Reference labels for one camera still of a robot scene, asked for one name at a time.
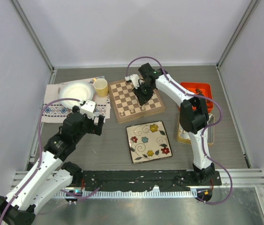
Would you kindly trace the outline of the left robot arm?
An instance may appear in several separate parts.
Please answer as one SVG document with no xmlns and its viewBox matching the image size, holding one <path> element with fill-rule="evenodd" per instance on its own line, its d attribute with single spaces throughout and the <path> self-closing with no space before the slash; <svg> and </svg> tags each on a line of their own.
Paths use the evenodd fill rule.
<svg viewBox="0 0 264 225">
<path fill-rule="evenodd" d="M 57 134 L 40 147 L 38 161 L 6 196 L 0 196 L 0 223 L 31 225 L 40 209 L 67 186 L 77 187 L 82 170 L 65 159 L 76 149 L 85 134 L 101 135 L 102 115 L 94 123 L 96 103 L 87 100 L 72 108 Z"/>
</svg>

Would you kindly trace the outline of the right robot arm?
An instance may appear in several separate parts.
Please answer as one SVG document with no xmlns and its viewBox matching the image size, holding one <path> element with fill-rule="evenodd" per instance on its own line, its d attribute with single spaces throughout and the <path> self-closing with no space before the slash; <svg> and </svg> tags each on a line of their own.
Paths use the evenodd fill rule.
<svg viewBox="0 0 264 225">
<path fill-rule="evenodd" d="M 207 143 L 207 122 L 209 113 L 203 96 L 196 96 L 178 84 L 165 70 L 155 70 L 149 63 L 142 65 L 141 74 L 126 76 L 126 82 L 132 83 L 133 92 L 140 105 L 151 99 L 154 90 L 167 94 L 179 107 L 179 124 L 188 134 L 193 150 L 194 181 L 198 185 L 206 184 L 215 173 Z"/>
</svg>

